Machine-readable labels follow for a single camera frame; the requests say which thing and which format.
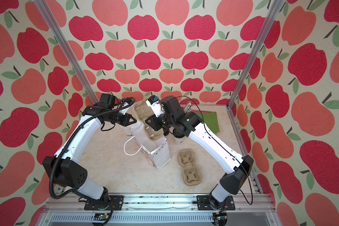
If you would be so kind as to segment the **white paper cup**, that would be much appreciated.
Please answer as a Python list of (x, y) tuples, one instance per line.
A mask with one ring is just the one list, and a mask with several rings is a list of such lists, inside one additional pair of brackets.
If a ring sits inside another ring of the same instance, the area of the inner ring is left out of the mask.
[(183, 141), (184, 141), (184, 139), (185, 139), (185, 135), (182, 135), (182, 136), (174, 136), (174, 141), (177, 143), (177, 144), (181, 144), (181, 143), (183, 143)]

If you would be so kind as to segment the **cartoon animal gift bag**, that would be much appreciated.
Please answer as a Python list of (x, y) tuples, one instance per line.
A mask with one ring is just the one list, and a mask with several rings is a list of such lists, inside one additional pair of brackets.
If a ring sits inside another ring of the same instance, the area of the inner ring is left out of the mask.
[[(165, 136), (152, 142), (146, 137), (143, 131), (144, 125), (141, 122), (130, 126), (134, 137), (129, 137), (125, 142), (123, 147), (124, 153), (128, 156), (142, 153), (157, 171), (161, 170), (170, 161), (169, 145)], [(126, 146), (131, 141), (137, 144), (138, 149), (129, 153)]]

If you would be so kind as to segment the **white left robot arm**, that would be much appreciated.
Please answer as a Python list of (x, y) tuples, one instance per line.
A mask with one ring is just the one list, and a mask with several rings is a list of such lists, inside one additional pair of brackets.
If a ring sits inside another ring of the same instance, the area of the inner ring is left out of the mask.
[(53, 199), (61, 199), (74, 193), (94, 204), (100, 211), (112, 211), (114, 205), (108, 190), (88, 177), (88, 171), (79, 163), (85, 147), (98, 129), (105, 123), (129, 126), (136, 119), (127, 113), (135, 104), (134, 97), (119, 100), (112, 94), (101, 94), (99, 102), (87, 106), (70, 137), (53, 156), (46, 156), (43, 166), (49, 176), (49, 193)]

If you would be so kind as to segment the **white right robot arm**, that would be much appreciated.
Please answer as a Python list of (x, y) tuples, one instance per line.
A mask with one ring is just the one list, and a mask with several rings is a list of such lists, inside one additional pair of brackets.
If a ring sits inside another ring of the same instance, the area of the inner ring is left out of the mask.
[(227, 197), (238, 194), (243, 184), (249, 181), (254, 163), (252, 157), (242, 156), (231, 149), (210, 130), (202, 115), (185, 112), (176, 97), (159, 99), (151, 96), (146, 104), (151, 108), (145, 120), (147, 125), (155, 131), (173, 128), (173, 133), (186, 136), (201, 145), (223, 168), (225, 174), (209, 194), (211, 207), (222, 210)]

